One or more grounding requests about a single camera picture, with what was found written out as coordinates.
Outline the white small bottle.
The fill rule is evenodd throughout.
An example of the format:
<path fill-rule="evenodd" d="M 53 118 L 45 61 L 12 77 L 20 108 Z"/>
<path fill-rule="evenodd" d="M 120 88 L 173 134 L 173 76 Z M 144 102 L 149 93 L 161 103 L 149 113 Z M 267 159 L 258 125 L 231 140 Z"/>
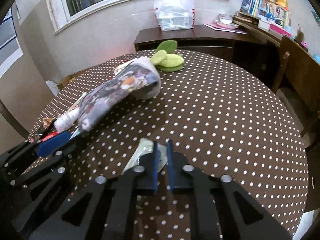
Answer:
<path fill-rule="evenodd" d="M 54 122 L 54 127 L 57 133 L 69 130 L 78 119 L 78 116 L 79 107 L 71 111 L 68 111 L 65 114 L 61 115 L 59 118 L 57 118 L 57 120 Z"/>

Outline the clear plastic wrapper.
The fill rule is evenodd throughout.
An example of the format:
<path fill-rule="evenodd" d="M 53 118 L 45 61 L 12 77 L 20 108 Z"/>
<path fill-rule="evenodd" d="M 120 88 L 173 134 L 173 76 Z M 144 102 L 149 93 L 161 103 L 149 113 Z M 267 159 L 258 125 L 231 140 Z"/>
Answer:
<path fill-rule="evenodd" d="M 126 172 L 128 169 L 133 168 L 134 166 L 140 165 L 141 157 L 146 154 L 150 154 L 152 152 L 153 152 L 153 141 L 146 138 L 140 139 L 138 147 L 136 148 L 132 157 L 127 162 L 121 174 Z M 159 157 L 158 172 L 161 172 L 163 167 L 168 162 L 166 146 L 158 144 L 158 157 Z"/>

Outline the grey printed plastic bag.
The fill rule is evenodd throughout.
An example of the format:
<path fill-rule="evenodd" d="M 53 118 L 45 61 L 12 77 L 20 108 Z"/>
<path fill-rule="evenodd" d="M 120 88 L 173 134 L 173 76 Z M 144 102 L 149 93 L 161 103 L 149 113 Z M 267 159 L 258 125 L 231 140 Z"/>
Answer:
<path fill-rule="evenodd" d="M 80 101 L 78 128 L 72 138 L 92 130 L 103 117 L 129 95 L 147 100 L 159 94 L 161 78 L 151 59 L 140 57 L 115 77 L 87 93 Z"/>

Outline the green plush leaf toy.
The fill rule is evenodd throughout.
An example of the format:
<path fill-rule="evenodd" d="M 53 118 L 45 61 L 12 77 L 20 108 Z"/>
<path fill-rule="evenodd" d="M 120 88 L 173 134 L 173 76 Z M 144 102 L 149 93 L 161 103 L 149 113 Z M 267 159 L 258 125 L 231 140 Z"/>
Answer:
<path fill-rule="evenodd" d="M 151 63 L 159 70 L 167 73 L 177 72 L 184 67 L 184 58 L 176 54 L 177 41 L 166 40 L 160 43 L 150 58 Z"/>

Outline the small dark snack wrapper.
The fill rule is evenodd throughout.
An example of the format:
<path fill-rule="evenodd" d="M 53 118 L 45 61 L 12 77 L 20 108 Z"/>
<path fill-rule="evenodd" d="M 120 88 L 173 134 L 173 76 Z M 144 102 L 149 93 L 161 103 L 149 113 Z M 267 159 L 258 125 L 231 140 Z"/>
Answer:
<path fill-rule="evenodd" d="M 49 118 L 49 117 L 43 118 L 40 122 L 39 128 L 37 128 L 35 132 L 30 134 L 29 141 L 30 142 L 38 141 L 39 134 L 47 127 L 47 125 L 49 125 L 52 122 L 53 119 L 56 119 L 56 118 Z"/>

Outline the beige refrigerator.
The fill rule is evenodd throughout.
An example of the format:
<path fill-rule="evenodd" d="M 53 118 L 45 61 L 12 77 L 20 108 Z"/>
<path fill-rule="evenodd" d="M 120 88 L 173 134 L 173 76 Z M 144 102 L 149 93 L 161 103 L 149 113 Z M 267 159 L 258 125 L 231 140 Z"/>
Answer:
<path fill-rule="evenodd" d="M 38 117 L 54 97 L 24 42 L 16 5 L 11 7 L 18 49 L 1 70 L 1 152 L 27 139 Z"/>

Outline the paper sheets on refrigerator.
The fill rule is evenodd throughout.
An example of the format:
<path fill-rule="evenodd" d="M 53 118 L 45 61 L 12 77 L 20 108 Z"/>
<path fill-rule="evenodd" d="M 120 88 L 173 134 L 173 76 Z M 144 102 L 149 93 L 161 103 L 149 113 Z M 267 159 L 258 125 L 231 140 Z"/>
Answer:
<path fill-rule="evenodd" d="M 1 60 L 0 77 L 23 55 L 14 24 L 12 8 L 9 9 L 1 22 Z"/>

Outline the wooden chair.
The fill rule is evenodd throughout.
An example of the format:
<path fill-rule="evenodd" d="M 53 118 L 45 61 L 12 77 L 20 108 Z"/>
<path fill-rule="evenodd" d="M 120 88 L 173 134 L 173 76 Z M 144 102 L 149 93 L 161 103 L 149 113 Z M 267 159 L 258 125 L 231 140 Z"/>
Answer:
<path fill-rule="evenodd" d="M 286 78 L 312 113 L 300 132 L 303 137 L 319 119 L 319 63 L 300 44 L 287 36 L 281 39 L 279 55 L 280 66 L 271 90 L 276 93 L 283 78 Z"/>

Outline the dark wooden sideboard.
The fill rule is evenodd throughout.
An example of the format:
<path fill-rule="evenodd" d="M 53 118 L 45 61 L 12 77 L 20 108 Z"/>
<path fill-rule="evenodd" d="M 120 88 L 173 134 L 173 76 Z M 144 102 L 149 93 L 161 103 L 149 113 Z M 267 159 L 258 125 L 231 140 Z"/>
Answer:
<path fill-rule="evenodd" d="M 262 29 L 257 22 L 248 23 L 235 18 L 236 29 L 221 29 L 216 23 L 195 25 L 193 29 L 161 31 L 160 28 L 139 31 L 134 46 L 136 51 L 155 49 L 165 40 L 177 41 L 179 49 L 214 55 L 229 62 L 236 59 L 242 48 L 279 48 L 282 35 L 274 29 Z"/>

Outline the white plastic shopping bag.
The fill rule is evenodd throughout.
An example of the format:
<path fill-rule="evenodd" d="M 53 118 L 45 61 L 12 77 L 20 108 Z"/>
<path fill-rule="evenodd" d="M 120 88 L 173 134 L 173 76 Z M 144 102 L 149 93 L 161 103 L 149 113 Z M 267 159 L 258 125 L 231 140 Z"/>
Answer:
<path fill-rule="evenodd" d="M 194 0 L 159 0 L 153 10 L 161 31 L 193 29 L 195 24 Z"/>

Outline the white bowl on saucer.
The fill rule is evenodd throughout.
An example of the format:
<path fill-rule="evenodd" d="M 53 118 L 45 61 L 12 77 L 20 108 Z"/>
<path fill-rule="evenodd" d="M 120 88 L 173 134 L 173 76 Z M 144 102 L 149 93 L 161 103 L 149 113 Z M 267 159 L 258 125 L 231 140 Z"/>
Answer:
<path fill-rule="evenodd" d="M 216 20 L 215 23 L 221 28 L 225 28 L 225 29 L 236 29 L 239 27 L 238 24 L 233 23 L 232 16 L 227 16 L 224 14 L 220 14 L 219 19 Z"/>

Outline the row of books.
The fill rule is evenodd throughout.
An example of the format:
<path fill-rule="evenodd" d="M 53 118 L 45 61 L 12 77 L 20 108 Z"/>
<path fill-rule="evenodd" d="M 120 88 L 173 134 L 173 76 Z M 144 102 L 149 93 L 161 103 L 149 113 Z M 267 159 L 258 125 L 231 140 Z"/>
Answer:
<path fill-rule="evenodd" d="M 276 5 L 276 2 L 271 0 L 242 0 L 240 12 L 274 20 L 282 28 L 292 25 L 291 12 Z"/>

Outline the yellow duck plush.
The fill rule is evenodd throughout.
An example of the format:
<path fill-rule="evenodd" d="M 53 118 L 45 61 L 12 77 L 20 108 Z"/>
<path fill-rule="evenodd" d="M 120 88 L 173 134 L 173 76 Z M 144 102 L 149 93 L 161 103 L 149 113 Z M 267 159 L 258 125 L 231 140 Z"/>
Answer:
<path fill-rule="evenodd" d="M 276 0 L 276 5 L 284 8 L 285 10 L 289 10 L 287 7 L 287 0 Z"/>

